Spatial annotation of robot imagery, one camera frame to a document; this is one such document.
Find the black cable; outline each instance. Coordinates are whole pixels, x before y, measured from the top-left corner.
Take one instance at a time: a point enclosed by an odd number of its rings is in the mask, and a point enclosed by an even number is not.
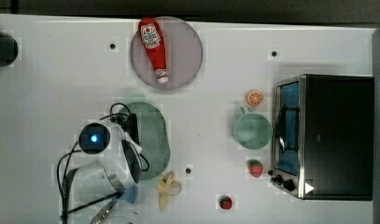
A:
[[[128,111],[129,114],[132,114],[132,113],[131,113],[131,110],[129,109],[129,107],[128,107],[127,105],[122,104],[122,103],[116,103],[116,104],[113,104],[113,105],[110,107],[110,115],[113,113],[113,108],[114,108],[114,106],[116,106],[116,105],[122,105],[123,107],[126,108],[126,110]]]
[[[111,122],[113,123],[116,123],[120,126],[123,125],[124,122],[126,122],[126,120],[128,119],[129,117],[125,117],[125,116],[121,116],[121,115],[116,115],[116,116],[113,116],[113,118],[110,120]]]
[[[102,202],[102,201],[104,201],[104,200],[106,200],[106,199],[110,199],[110,198],[114,198],[114,197],[119,198],[120,196],[122,196],[122,194],[123,194],[123,192],[116,192],[116,193],[113,193],[113,194],[109,194],[109,195],[107,195],[107,196],[105,196],[105,197],[103,197],[103,198],[100,198],[100,199],[95,200],[95,201],[90,202],[90,203],[83,204],[83,205],[81,205],[81,206],[79,206],[79,207],[77,207],[77,208],[74,208],[74,209],[72,209],[72,210],[70,210],[70,211],[67,211],[67,212],[65,213],[65,215],[67,216],[67,215],[69,215],[70,213],[74,213],[74,212],[76,212],[76,211],[78,211],[78,210],[81,210],[81,209],[86,208],[86,207],[89,207],[89,206],[91,206],[91,205],[93,205],[93,204],[96,204],[96,203]]]
[[[119,116],[119,115],[126,116],[126,118],[129,118],[129,116],[127,114],[115,113],[115,114],[110,114],[110,115],[104,116],[104,117],[100,118],[99,120],[110,118],[111,116]]]
[[[67,168],[68,168],[68,163],[70,162],[71,155],[73,155],[74,148],[76,148],[77,145],[78,145],[78,141],[76,141],[76,143],[74,144],[73,148],[71,149],[70,154],[68,154],[68,158],[67,158],[67,162],[66,162],[66,167],[65,167],[65,169],[64,169],[64,173],[63,173],[63,179],[66,178]]]
[[[145,170],[141,169],[141,171],[144,171],[144,172],[145,172],[145,171],[148,171],[148,169],[149,169],[149,163],[148,163],[148,160],[147,160],[146,157],[144,157],[143,154],[141,154],[141,153],[140,153],[140,157],[143,158],[143,160],[144,160],[144,161],[146,162],[146,164],[147,164],[147,169],[145,169]]]
[[[73,151],[73,153],[76,153],[76,152],[80,152],[81,150],[75,150]],[[59,191],[61,192],[61,197],[63,199],[64,197],[64,192],[62,190],[62,184],[61,184],[61,178],[60,178],[60,175],[59,175],[59,170],[60,170],[60,166],[61,166],[61,162],[64,158],[66,158],[70,153],[72,152],[68,152],[66,153],[65,155],[63,155],[60,159],[59,159],[59,162],[58,162],[58,166],[57,166],[57,169],[56,169],[56,177],[58,179],[58,187],[59,187]]]

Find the wire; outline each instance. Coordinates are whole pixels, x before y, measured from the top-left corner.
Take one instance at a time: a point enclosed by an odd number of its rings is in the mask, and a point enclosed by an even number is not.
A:
[[[100,118],[99,120],[111,118],[111,116],[119,116],[119,115],[122,115],[122,116],[125,116],[126,118],[129,118],[129,116],[127,114],[115,113],[115,114],[110,114],[110,115],[104,116],[104,117]]]
[[[148,171],[148,169],[149,169],[149,163],[148,163],[148,160],[147,160],[146,157],[144,157],[143,154],[141,154],[141,153],[140,153],[140,157],[143,158],[143,160],[144,160],[144,161],[146,162],[146,164],[147,164],[147,169],[145,169],[145,170],[142,169],[141,171]]]
[[[116,103],[116,104],[113,104],[113,105],[110,107],[110,115],[113,114],[113,108],[114,108],[114,106],[116,106],[116,105],[122,105],[123,107],[125,107],[125,109],[128,111],[129,114],[132,114],[132,113],[131,113],[131,110],[129,109],[129,107],[128,107],[127,105],[122,104],[122,103]]]
[[[63,180],[65,180],[65,178],[66,178],[68,163],[70,162],[71,155],[73,155],[74,148],[76,148],[77,145],[78,145],[78,141],[76,141],[76,143],[74,144],[73,148],[71,149],[71,152],[68,154],[68,158],[67,158],[67,162],[66,162],[66,167],[65,167],[64,173],[63,173]]]
[[[74,212],[76,212],[76,211],[78,211],[78,210],[81,210],[81,209],[86,208],[86,207],[89,207],[89,206],[91,206],[91,205],[93,205],[93,204],[96,204],[96,203],[102,202],[102,201],[104,201],[104,200],[106,200],[106,199],[110,199],[110,198],[114,198],[114,197],[119,198],[120,196],[122,196],[122,194],[123,194],[123,192],[116,192],[116,193],[113,193],[113,194],[109,194],[109,195],[107,195],[107,196],[105,196],[105,197],[103,197],[103,198],[100,198],[100,199],[95,200],[95,201],[90,202],[90,203],[83,204],[83,205],[81,205],[81,206],[79,206],[79,207],[77,207],[77,208],[74,208],[74,209],[72,209],[72,210],[70,210],[70,211],[67,211],[65,214],[68,215],[68,214],[70,214],[70,213],[74,213]]]
[[[61,162],[64,158],[66,158],[69,154],[71,153],[76,153],[76,152],[80,152],[81,150],[75,150],[73,152],[68,152],[66,153],[64,156],[62,156],[60,159],[59,159],[59,162],[58,162],[58,167],[56,169],[56,177],[58,179],[58,187],[59,187],[59,191],[61,192],[61,197],[62,199],[64,198],[64,192],[62,190],[62,184],[61,184],[61,178],[60,178],[60,175],[59,175],[59,170],[60,170],[60,166],[61,166]]]
[[[136,147],[134,146],[133,143],[131,143],[131,142],[129,142],[129,141],[128,141],[128,143],[131,144],[131,146],[132,146],[134,152],[136,153],[136,155],[137,155],[137,156],[140,156],[141,158],[143,158],[143,160],[144,160],[144,161],[146,162],[146,164],[147,164],[147,169],[144,169],[144,170],[141,169],[141,171],[148,171],[148,169],[149,169],[149,162],[148,162],[148,160],[146,159],[146,157],[144,157],[143,154],[137,152]]]

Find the orange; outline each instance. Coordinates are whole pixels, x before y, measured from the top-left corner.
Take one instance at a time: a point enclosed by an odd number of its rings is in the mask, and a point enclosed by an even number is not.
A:
[[[259,105],[263,100],[263,95],[260,91],[248,91],[246,95],[246,103],[251,106]]]

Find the mug handle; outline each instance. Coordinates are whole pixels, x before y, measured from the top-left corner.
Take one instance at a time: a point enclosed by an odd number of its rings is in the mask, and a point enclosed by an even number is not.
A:
[[[242,111],[242,115],[243,115],[243,116],[248,114],[247,106],[242,106],[242,107],[240,107],[240,110]]]

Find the black toaster oven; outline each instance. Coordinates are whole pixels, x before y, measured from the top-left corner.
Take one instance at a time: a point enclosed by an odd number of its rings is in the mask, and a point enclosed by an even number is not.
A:
[[[271,181],[305,200],[373,198],[373,77],[275,85]]]

